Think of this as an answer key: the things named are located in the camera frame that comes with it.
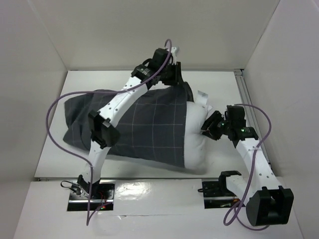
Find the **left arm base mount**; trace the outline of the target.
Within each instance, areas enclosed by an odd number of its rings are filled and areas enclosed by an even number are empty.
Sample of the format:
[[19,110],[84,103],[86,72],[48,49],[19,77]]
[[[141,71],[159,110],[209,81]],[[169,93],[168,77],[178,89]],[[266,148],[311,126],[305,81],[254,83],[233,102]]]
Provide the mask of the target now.
[[[89,195],[75,181],[63,180],[62,188],[69,190],[68,212],[87,211]],[[115,182],[102,181],[90,199],[90,211],[112,211],[114,208]]]

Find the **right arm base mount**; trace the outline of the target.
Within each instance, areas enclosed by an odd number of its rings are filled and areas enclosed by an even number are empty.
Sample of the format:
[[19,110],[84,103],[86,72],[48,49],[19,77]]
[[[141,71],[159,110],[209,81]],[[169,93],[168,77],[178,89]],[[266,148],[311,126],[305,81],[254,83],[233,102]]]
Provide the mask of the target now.
[[202,181],[198,193],[202,194],[205,209],[231,208],[239,198],[231,192],[223,191],[218,181]]

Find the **aluminium frame rail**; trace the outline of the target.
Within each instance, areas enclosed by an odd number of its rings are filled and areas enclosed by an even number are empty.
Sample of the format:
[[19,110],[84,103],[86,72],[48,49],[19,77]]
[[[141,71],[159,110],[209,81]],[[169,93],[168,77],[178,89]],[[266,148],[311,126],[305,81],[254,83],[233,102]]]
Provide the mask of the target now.
[[[251,105],[253,105],[253,103],[251,101],[251,98],[250,98],[250,95],[248,92],[248,88],[247,88],[247,84],[246,84],[245,79],[244,79],[244,71],[242,69],[235,69],[234,75],[235,75],[235,80],[236,80],[236,83],[238,86],[241,102],[242,102],[242,104],[249,105],[249,106],[245,106],[246,120],[247,120],[248,125],[252,126],[255,129],[260,140],[264,136],[266,136],[266,138],[268,138],[268,136],[270,134],[269,129],[271,129],[271,127],[269,125],[269,121],[268,121],[267,117],[260,110],[251,106]],[[261,114],[261,116],[263,116],[264,119],[266,120],[267,131],[265,134],[261,133],[259,124],[257,122],[256,113]]]

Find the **white pillow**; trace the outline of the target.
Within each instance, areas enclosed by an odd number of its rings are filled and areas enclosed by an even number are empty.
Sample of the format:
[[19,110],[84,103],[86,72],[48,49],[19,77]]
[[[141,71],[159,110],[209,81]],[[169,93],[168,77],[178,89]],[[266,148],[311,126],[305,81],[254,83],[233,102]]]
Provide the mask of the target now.
[[186,103],[184,133],[184,167],[186,171],[200,174],[205,171],[206,137],[201,128],[208,119],[211,106],[194,102]]

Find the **dark grey checked pillowcase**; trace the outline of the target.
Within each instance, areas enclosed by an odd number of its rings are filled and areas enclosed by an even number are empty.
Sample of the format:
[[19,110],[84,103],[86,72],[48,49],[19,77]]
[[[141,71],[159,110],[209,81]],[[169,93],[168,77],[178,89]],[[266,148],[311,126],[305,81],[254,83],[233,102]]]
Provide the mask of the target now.
[[[82,151],[90,150],[90,111],[97,111],[112,95],[84,94],[65,101],[67,131],[63,141]],[[109,153],[184,167],[186,103],[193,100],[187,82],[141,96],[120,119],[121,136]]]

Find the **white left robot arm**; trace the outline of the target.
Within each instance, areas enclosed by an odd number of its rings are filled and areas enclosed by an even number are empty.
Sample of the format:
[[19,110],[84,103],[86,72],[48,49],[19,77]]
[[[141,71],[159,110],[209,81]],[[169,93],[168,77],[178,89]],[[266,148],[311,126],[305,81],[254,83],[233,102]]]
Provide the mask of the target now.
[[98,111],[90,111],[88,123],[91,131],[90,151],[85,170],[79,175],[77,183],[80,192],[88,199],[98,194],[101,170],[105,158],[120,139],[116,129],[126,111],[149,89],[162,82],[175,86],[183,82],[180,62],[177,61],[179,48],[158,48],[152,58],[135,67],[125,86]]

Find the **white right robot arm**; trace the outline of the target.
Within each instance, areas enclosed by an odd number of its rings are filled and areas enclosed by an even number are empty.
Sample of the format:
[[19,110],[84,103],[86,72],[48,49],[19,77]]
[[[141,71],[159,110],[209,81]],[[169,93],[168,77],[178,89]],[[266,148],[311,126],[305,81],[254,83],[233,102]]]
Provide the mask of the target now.
[[219,140],[223,135],[228,137],[249,170],[248,179],[236,170],[222,171],[213,187],[202,187],[199,192],[237,197],[238,201],[225,214],[223,224],[228,226],[239,219],[240,210],[245,208],[250,223],[247,228],[262,231],[288,223],[294,195],[274,175],[261,149],[268,135],[260,139],[255,129],[246,125],[244,107],[245,104],[235,104],[227,106],[224,114],[215,111],[201,131],[212,140]]

